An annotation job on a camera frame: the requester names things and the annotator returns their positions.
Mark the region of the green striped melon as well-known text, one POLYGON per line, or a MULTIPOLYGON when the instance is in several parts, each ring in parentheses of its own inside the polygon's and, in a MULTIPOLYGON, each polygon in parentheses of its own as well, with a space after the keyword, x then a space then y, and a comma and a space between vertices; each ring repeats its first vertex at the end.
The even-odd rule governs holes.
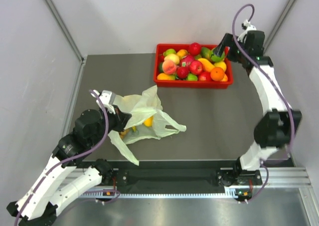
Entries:
POLYGON ((225 52, 222 52, 221 56, 218 56, 214 53, 215 47, 211 49, 209 58, 212 62, 220 62, 225 58, 225 52))

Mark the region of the pale green plastic bag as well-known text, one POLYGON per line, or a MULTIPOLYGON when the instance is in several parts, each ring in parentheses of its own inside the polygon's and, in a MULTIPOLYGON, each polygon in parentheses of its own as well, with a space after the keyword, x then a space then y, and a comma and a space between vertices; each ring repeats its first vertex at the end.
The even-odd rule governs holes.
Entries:
POLYGON ((116 131, 111 131, 108 137, 121 155, 136 166, 140 162, 129 149, 129 144, 145 139, 160 140, 161 138, 186 131, 185 125, 177 123, 163 111, 156 85, 144 90, 141 95, 117 95, 114 103, 122 112, 132 115, 124 128, 125 130, 130 129, 130 132, 124 139, 121 139, 116 131), (151 116, 153 116, 153 125, 146 127, 143 122, 151 116), (136 126, 137 132, 132 131, 133 126, 136 126))

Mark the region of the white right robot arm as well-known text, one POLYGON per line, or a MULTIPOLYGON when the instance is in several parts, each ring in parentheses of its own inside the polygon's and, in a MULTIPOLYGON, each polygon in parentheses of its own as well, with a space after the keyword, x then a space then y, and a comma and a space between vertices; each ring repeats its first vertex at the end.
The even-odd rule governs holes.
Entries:
POLYGON ((293 110, 283 97, 273 62, 264 55, 264 39, 264 32, 259 30, 247 30, 239 38, 227 33, 213 50, 214 55, 221 56, 229 49, 226 58, 240 63, 246 70, 263 109, 263 118, 254 129, 254 142, 237 159, 232 172, 234 181, 239 184, 246 183, 262 161, 291 143, 302 119, 301 111, 293 110))

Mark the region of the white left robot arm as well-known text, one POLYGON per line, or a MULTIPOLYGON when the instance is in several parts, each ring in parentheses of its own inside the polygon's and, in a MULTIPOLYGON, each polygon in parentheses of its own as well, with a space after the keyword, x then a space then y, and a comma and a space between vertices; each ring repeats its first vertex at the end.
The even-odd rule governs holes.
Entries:
POLYGON ((130 113, 118 106, 114 112, 106 108, 85 110, 75 120, 73 130, 62 137, 53 150, 43 172, 20 200, 11 202, 7 211, 15 218, 16 226, 51 226, 75 199, 99 184, 114 179, 114 170, 107 160, 97 159, 71 183, 61 183, 83 160, 98 149, 111 131, 123 132, 130 113))

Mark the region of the orange fruit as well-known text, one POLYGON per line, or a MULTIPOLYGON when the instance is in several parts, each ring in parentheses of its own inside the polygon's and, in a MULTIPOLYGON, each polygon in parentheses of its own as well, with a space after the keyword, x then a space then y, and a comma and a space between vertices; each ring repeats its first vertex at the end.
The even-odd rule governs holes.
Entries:
POLYGON ((210 72, 213 81, 221 81, 225 76, 225 72, 221 67, 214 67, 210 72))

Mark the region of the green fruit front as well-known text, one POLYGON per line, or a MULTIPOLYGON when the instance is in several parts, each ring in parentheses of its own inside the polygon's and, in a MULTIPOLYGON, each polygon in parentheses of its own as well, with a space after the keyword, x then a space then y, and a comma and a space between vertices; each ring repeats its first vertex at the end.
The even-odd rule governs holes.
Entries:
POLYGON ((194 75, 194 74, 192 74, 192 73, 189 73, 189 74, 187 75, 186 80, 187 80, 187 81, 198 81, 198 77, 197 77, 197 75, 194 75))

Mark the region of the dark red fruit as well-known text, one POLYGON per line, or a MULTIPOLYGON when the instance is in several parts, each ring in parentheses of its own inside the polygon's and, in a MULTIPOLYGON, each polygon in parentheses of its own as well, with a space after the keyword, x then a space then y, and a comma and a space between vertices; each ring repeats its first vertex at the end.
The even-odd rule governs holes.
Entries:
POLYGON ((184 80, 187 78, 188 74, 189 74, 189 69, 186 66, 185 67, 181 66, 176 71, 176 75, 178 79, 184 80))

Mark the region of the yellow pear inside bag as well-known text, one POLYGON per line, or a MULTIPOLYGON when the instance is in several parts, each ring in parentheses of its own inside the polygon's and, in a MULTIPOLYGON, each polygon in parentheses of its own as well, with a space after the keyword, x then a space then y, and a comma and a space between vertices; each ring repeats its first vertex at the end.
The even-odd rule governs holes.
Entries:
POLYGON ((146 119, 143 124, 146 126, 146 127, 151 127, 153 125, 153 116, 151 116, 150 118, 146 119))

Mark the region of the red plastic fruit tray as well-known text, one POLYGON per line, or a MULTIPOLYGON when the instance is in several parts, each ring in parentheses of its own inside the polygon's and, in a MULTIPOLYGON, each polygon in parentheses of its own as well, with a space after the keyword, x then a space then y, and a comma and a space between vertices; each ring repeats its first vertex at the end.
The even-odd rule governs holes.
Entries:
POLYGON ((158 79, 160 74, 159 65, 160 60, 163 59, 161 56, 166 50, 172 48, 174 50, 188 50, 189 44, 169 44, 169 43, 160 43, 156 48, 156 58, 155 58, 155 67, 154 67, 154 82, 158 87, 182 87, 182 88, 214 88, 214 89, 226 89, 229 85, 233 83, 233 72, 231 62, 226 58, 226 71, 225 74, 228 77, 227 81, 188 81, 188 80, 164 80, 158 79))

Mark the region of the red apple centre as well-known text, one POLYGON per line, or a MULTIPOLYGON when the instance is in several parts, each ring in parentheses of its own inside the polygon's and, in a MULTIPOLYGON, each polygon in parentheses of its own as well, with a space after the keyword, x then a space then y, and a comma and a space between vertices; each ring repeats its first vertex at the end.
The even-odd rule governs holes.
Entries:
POLYGON ((200 61, 195 60, 189 65, 189 71, 194 75, 199 75, 203 72, 203 64, 200 61))

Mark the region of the red apple front right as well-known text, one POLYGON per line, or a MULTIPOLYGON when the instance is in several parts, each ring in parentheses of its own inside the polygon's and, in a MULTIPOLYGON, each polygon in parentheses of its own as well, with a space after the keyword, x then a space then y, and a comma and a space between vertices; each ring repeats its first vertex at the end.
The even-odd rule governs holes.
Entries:
POLYGON ((203 71, 198 75, 198 81, 209 82, 212 81, 210 72, 203 71))

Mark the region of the brown longan cluster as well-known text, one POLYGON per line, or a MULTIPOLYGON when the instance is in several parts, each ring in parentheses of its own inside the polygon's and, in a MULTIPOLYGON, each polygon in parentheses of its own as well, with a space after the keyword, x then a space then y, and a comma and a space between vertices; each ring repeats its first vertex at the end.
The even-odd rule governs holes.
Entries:
POLYGON ((120 132, 120 133, 119 133, 120 138, 121 138, 121 139, 124 139, 124 137, 125 137, 129 132, 130 132, 130 129, 126 129, 126 130, 120 132))

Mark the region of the dark green avocado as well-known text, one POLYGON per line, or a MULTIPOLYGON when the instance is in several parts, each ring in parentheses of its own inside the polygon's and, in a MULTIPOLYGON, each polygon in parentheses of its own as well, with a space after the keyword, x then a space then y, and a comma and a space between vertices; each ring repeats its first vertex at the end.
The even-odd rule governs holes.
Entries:
POLYGON ((158 65, 158 70, 159 70, 159 73, 164 73, 164 70, 163 70, 163 62, 159 63, 158 65))

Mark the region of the yellow mango front left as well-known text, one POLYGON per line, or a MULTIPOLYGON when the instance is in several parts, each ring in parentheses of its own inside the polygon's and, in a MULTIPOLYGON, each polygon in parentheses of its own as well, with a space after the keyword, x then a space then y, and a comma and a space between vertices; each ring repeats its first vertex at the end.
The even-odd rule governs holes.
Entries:
POLYGON ((165 73, 160 73, 160 74, 157 76, 157 80, 161 80, 161 81, 172 81, 172 80, 175 80, 175 75, 168 75, 168 74, 165 74, 165 73))

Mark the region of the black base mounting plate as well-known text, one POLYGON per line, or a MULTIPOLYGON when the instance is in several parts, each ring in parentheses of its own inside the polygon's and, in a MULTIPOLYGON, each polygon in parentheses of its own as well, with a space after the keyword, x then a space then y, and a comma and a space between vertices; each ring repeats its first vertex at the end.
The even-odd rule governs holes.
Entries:
POLYGON ((121 193, 221 193, 222 188, 258 187, 260 170, 241 170, 235 160, 111 161, 113 175, 103 185, 121 193))

